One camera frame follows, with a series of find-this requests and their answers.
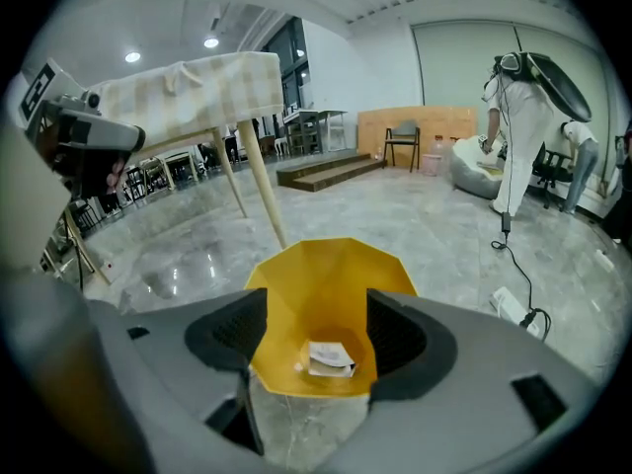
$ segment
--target ceiling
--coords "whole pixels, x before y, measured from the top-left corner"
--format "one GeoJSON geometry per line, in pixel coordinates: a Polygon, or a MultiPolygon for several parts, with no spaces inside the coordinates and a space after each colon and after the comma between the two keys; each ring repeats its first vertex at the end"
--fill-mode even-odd
{"type": "MultiPolygon", "coordinates": [[[[428,1],[437,0],[66,0],[34,43],[24,70],[37,71],[51,56],[91,85],[179,60],[257,49],[287,15],[350,37],[380,14],[428,1]],[[220,40],[215,49],[203,47],[210,36],[220,40]],[[125,63],[132,50],[141,60],[125,63]]],[[[520,1],[579,16],[568,0],[520,1]]]]}

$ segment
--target gray tiled floor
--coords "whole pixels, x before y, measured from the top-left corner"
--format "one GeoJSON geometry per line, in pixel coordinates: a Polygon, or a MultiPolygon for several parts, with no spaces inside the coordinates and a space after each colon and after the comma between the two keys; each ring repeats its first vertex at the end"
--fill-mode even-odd
{"type": "MultiPolygon", "coordinates": [[[[242,288],[253,266],[279,246],[249,171],[237,176],[247,219],[225,185],[208,181],[147,206],[147,212],[154,207],[156,229],[164,221],[161,204],[165,211],[200,212],[175,228],[154,236],[138,218],[126,216],[96,234],[89,243],[112,262],[114,282],[109,289],[95,283],[88,294],[124,311],[149,311],[242,288]],[[167,208],[167,201],[173,206],[167,208]],[[202,213],[209,205],[217,208],[202,213]],[[125,242],[113,249],[116,236],[125,242]]],[[[386,169],[317,194],[275,191],[290,242],[356,237],[400,257],[422,297],[495,314],[489,296],[505,285],[526,305],[527,283],[511,255],[490,246],[501,240],[499,216],[486,200],[455,190],[445,178],[386,169]]],[[[627,252],[580,215],[545,210],[530,196],[513,222],[510,246],[533,281],[533,305],[553,319],[547,344],[603,382],[630,320],[632,260],[627,252]],[[614,271],[597,263],[598,249],[607,252],[614,271]]],[[[299,470],[321,461],[365,412],[361,400],[314,403],[272,396],[256,382],[253,400],[268,460],[299,470]]]]}

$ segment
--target white pants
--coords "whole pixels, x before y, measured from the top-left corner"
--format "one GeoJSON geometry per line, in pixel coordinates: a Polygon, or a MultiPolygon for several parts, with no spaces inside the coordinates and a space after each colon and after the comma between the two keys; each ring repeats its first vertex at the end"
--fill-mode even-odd
{"type": "Polygon", "coordinates": [[[497,212],[509,211],[511,216],[515,216],[529,186],[533,160],[544,142],[546,130],[552,119],[553,110],[548,103],[536,98],[526,100],[519,113],[511,115],[511,137],[508,128],[506,132],[507,162],[501,190],[494,200],[494,210],[497,212]]]}

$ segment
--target wooden step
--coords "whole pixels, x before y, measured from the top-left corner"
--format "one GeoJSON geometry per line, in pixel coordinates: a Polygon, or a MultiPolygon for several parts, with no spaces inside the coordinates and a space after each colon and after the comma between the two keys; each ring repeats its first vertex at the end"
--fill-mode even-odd
{"type": "Polygon", "coordinates": [[[330,186],[334,186],[342,181],[346,181],[347,179],[359,176],[360,174],[365,174],[366,172],[381,168],[382,164],[383,161],[372,160],[368,157],[360,161],[343,163],[338,167],[314,172],[313,174],[292,180],[289,184],[282,186],[295,188],[296,190],[303,190],[305,192],[318,192],[324,188],[329,188],[330,186]]]}
{"type": "Polygon", "coordinates": [[[316,172],[333,169],[336,167],[340,167],[341,165],[346,165],[348,163],[358,162],[369,158],[370,155],[368,153],[355,154],[353,152],[346,156],[338,156],[337,158],[325,159],[318,162],[304,163],[301,165],[296,165],[294,167],[277,170],[276,178],[278,179],[279,186],[289,186],[290,182],[305,176],[309,176],[310,174],[315,174],[316,172]]]}

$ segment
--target blue jeans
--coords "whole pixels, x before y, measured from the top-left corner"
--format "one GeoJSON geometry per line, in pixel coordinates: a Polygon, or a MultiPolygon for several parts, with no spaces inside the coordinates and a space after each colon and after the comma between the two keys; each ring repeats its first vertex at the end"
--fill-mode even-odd
{"type": "Polygon", "coordinates": [[[599,146],[591,138],[585,140],[578,150],[577,165],[573,171],[573,183],[564,202],[564,211],[573,212],[586,188],[586,182],[593,173],[599,158],[599,146]]]}

